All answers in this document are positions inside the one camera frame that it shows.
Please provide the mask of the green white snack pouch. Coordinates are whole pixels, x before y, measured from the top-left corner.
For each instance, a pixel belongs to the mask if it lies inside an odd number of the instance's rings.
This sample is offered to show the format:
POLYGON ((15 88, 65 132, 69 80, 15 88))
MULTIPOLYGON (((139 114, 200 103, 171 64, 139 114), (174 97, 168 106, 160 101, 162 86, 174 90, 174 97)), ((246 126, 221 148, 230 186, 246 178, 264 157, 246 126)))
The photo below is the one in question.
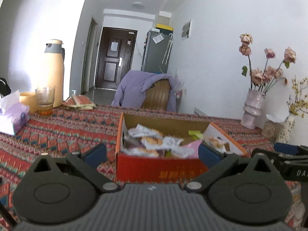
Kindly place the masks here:
POLYGON ((189 136, 194 140, 202 140, 203 139, 203 133, 201 133, 198 130, 189 130, 188 131, 189 136))

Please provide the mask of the white snack packet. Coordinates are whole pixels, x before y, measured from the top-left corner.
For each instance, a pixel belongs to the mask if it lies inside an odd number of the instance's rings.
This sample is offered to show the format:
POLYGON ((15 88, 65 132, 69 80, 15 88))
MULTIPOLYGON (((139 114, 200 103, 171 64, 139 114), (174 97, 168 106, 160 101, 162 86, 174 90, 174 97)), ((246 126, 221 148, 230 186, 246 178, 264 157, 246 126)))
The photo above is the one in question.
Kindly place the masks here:
POLYGON ((122 152, 134 157, 158 158, 159 153, 156 150, 147 150, 146 148, 128 148, 122 149, 122 152))
POLYGON ((153 137, 153 138, 163 138, 163 134, 155 129, 147 128, 143 125, 138 124, 135 128, 131 128, 128 130, 128 135, 133 138, 141 138, 141 137, 153 137))

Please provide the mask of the oat crisp snack packet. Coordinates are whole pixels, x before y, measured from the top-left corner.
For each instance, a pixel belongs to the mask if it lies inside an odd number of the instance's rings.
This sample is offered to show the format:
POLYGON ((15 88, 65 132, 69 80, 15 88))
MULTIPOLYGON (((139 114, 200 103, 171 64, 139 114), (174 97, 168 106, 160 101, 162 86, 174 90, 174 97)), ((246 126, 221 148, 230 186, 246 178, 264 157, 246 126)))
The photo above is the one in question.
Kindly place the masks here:
POLYGON ((142 137, 141 143, 147 150, 171 150, 181 147, 184 139, 166 136, 162 139, 154 137, 142 137))

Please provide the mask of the orange cracker packet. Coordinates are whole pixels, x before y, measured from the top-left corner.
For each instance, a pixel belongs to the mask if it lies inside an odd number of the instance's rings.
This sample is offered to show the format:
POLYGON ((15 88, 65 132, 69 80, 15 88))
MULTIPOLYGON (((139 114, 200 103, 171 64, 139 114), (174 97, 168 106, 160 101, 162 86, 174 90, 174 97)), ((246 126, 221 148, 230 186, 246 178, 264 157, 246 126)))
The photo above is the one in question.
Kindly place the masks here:
POLYGON ((220 153, 225 153, 227 151, 226 142, 215 137, 204 137, 204 142, 210 147, 216 149, 220 153))

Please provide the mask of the floral white vase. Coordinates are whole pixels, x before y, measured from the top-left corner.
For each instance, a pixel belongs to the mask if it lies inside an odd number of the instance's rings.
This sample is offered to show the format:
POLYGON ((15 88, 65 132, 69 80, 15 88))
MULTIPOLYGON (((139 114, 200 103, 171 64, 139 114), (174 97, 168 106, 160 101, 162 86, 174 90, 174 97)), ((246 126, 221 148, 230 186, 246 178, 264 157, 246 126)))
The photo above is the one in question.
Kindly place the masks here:
POLYGON ((295 115, 294 114, 289 114, 288 117, 286 117, 285 121, 282 124, 281 130, 278 134, 278 137, 276 139, 276 142, 278 143, 288 143, 293 129, 295 127, 295 115))

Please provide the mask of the red cardboard pumpkin box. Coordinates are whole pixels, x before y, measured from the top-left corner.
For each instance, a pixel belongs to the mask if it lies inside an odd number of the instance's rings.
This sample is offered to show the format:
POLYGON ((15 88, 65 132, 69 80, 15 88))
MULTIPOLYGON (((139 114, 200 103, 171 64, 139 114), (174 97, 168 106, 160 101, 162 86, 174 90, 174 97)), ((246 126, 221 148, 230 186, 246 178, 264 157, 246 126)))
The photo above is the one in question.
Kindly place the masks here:
POLYGON ((180 182, 196 178, 206 172, 208 168, 198 159, 187 159, 189 153, 183 148, 184 145, 195 141, 188 131, 198 130, 204 137, 215 137, 226 142, 227 151, 231 151, 241 157, 247 152, 227 135, 212 121, 185 121, 161 117, 147 117, 123 113, 120 116, 120 124, 116 141, 116 179, 122 182, 180 182), (122 149, 145 148, 141 138, 133 138, 128 135, 128 130, 138 124, 150 129, 155 129, 163 134, 184 139, 181 147, 171 150, 156 150, 158 158, 134 157, 126 155, 122 149))

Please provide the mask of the clear jar with lid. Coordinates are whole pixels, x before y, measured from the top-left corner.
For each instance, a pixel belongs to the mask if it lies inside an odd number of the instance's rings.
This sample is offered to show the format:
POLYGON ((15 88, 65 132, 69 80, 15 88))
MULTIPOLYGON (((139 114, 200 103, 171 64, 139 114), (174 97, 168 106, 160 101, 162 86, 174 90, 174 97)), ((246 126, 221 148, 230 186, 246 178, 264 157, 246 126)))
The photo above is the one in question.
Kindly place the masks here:
POLYGON ((262 130, 262 135, 272 143, 285 143, 285 138, 282 135, 283 126, 283 119, 267 114, 266 121, 262 130))

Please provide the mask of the patterned red tablecloth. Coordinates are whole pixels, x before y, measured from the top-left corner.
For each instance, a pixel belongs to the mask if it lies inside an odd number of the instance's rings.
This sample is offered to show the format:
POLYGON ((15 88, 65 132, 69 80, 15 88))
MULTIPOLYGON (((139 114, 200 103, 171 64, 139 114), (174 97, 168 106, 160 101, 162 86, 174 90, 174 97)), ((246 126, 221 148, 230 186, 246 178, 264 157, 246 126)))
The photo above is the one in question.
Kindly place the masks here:
POLYGON ((98 171, 115 179, 116 131, 122 113, 188 121, 213 121, 237 141, 248 154, 256 148, 273 150, 273 144, 262 136, 261 130, 249 130, 235 119, 177 114, 172 112, 97 106, 94 110, 57 108, 48 117, 33 114, 30 121, 15 135, 1 134, 1 202, 15 215, 12 195, 35 158, 46 151, 62 157, 69 151, 85 152, 95 144, 106 144, 108 160, 98 171))

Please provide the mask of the yellow dried flowers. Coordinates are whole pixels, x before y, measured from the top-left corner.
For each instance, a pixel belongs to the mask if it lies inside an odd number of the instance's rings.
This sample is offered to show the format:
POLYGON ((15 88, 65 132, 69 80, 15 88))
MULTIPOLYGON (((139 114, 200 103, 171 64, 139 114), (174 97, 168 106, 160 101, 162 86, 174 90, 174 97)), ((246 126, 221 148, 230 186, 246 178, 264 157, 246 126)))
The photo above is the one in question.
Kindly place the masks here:
POLYGON ((307 77, 302 80, 294 77, 291 81, 293 94, 289 95, 287 101, 289 113, 304 118, 307 115, 307 77))

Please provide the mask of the folded red cloth coasters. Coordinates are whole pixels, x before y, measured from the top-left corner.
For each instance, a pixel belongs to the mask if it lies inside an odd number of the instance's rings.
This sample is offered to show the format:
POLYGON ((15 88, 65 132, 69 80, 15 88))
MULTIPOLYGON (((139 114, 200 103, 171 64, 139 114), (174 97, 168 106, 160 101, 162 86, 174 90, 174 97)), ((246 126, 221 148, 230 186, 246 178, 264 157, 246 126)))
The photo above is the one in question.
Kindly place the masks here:
POLYGON ((65 107, 70 107, 78 110, 93 110, 96 105, 85 95, 72 95, 65 102, 65 107))

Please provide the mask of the pink textured vase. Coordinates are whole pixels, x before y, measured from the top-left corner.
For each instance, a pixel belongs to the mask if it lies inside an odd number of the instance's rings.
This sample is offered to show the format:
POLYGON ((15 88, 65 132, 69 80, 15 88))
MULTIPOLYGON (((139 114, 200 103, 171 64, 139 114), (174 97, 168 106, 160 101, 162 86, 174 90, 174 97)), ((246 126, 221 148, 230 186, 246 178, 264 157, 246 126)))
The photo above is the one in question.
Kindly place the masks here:
POLYGON ((241 125, 254 129, 256 120, 261 116, 262 108, 264 105, 265 94, 257 90, 249 89, 246 101, 243 106, 244 114, 241 119, 241 125))

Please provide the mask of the glass cup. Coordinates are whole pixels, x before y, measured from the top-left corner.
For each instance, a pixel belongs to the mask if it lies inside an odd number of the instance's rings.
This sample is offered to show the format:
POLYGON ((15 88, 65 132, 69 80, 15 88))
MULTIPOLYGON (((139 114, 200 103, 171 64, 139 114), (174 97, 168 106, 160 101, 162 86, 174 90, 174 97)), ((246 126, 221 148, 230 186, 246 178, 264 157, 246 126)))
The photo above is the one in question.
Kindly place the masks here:
POLYGON ((42 116, 50 116, 53 113, 55 100, 55 87, 39 87, 35 90, 38 105, 38 113, 42 116))

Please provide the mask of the purple jacket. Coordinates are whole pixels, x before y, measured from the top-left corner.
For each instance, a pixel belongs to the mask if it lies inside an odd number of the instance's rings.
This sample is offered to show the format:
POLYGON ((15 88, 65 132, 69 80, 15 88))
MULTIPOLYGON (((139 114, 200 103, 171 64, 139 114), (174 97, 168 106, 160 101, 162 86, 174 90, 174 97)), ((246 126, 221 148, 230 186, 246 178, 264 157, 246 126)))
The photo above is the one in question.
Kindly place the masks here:
POLYGON ((170 84, 167 111, 176 112, 176 96, 174 93, 174 79, 169 74, 155 74, 139 70, 130 70, 120 82, 112 106, 140 108, 146 99, 146 90, 155 82, 166 79, 170 84))

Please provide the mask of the dried pink roses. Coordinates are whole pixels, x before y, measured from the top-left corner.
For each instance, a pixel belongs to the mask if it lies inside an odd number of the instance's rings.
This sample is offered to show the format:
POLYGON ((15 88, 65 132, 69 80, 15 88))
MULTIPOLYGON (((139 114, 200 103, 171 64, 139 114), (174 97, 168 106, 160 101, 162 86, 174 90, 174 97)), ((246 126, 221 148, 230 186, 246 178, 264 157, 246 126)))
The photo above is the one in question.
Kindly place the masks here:
POLYGON ((283 67, 288 69, 291 64, 296 63, 296 52, 291 47, 285 49, 284 57, 277 67, 269 65, 269 61, 276 58, 275 51, 269 48, 264 49, 266 58, 264 66, 253 69, 251 61, 253 37, 249 33, 243 33, 240 34, 239 38, 241 42, 239 52, 248 59, 248 64, 242 67, 241 75, 244 77, 249 76, 249 88, 251 90, 256 90, 266 95, 278 81, 284 80, 285 84, 288 82, 284 76, 283 67))

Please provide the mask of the yellow round cup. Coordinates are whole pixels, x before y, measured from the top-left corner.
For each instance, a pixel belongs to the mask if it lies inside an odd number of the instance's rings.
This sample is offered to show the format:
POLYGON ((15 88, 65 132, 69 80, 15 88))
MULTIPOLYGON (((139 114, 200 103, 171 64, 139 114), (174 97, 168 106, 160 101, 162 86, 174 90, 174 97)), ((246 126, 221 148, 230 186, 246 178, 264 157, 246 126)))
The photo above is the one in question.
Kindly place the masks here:
POLYGON ((23 105, 28 105, 30 113, 38 111, 37 97, 35 92, 23 92, 19 96, 19 102, 23 105))

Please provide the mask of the purple tissue pack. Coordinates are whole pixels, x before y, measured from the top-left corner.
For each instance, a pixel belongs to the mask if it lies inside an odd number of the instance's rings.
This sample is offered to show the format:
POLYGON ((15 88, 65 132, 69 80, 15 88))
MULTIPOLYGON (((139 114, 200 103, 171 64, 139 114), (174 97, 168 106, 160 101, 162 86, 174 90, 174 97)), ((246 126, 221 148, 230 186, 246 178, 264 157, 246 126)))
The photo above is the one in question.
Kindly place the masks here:
POLYGON ((1 98, 0 131, 14 136, 30 120, 30 107, 19 102, 17 90, 1 98))

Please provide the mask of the wooden chair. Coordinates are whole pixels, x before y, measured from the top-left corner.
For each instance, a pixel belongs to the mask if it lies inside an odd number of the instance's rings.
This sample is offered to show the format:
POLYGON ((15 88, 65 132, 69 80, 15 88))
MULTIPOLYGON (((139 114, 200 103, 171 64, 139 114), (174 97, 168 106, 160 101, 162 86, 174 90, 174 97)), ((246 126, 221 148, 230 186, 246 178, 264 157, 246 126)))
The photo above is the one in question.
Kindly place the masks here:
POLYGON ((159 111, 167 110, 170 88, 168 79, 162 79, 155 82, 146 90, 146 98, 141 108, 159 111))

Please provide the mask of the beige thermos jug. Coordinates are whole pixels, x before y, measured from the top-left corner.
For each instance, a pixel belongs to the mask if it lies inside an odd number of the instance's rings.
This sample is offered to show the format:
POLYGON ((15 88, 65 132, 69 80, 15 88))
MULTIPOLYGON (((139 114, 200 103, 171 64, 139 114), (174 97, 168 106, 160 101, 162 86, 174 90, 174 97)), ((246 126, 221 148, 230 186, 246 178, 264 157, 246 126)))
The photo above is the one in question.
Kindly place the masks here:
POLYGON ((62 44, 61 40, 51 39, 44 52, 44 62, 48 70, 46 86, 55 87, 53 107, 59 107, 63 103, 65 49, 62 44))

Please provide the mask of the dark brown door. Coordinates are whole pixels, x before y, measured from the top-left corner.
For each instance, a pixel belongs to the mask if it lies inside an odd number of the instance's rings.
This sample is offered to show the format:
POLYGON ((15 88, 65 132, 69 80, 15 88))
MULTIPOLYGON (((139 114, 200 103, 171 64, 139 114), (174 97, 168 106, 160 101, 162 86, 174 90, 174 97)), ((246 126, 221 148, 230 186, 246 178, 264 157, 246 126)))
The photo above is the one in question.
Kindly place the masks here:
POLYGON ((136 36, 136 30, 103 28, 95 77, 97 89, 117 89, 131 69, 136 36))

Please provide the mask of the grey refrigerator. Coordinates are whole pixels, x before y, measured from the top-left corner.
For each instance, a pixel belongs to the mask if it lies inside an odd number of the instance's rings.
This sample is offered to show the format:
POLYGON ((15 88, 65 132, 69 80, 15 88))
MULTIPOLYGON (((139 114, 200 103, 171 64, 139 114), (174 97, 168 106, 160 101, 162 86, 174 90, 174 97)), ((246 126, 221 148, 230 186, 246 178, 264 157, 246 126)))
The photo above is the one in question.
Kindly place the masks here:
POLYGON ((169 56, 173 44, 173 33, 164 34, 158 29, 147 32, 142 57, 141 71, 155 74, 166 74, 168 70, 169 56))

